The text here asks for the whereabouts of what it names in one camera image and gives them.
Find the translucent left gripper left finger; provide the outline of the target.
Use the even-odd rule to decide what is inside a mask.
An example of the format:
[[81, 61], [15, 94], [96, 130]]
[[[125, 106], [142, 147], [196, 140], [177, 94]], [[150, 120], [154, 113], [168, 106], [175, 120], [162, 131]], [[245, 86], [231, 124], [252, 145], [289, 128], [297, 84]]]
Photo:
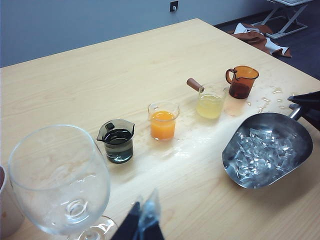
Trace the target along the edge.
[[141, 204], [136, 201], [116, 232], [117, 240], [133, 240], [141, 215]]

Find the translucent left gripper right finger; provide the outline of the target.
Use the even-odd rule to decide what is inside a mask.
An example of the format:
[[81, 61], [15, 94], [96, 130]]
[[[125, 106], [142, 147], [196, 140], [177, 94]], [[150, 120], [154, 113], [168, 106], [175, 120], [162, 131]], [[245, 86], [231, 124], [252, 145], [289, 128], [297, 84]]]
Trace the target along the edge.
[[138, 221], [138, 238], [140, 240], [164, 240], [160, 227], [161, 205], [159, 192], [155, 188], [142, 206]]

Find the finger of the translucent right gripper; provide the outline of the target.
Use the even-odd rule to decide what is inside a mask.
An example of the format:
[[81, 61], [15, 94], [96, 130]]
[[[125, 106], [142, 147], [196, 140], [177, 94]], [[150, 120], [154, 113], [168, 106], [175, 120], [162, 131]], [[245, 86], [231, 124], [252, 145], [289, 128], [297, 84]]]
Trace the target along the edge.
[[287, 100], [305, 108], [320, 108], [320, 91], [290, 96]]
[[302, 107], [301, 117], [308, 121], [310, 124], [320, 123], [320, 111], [316, 109]]

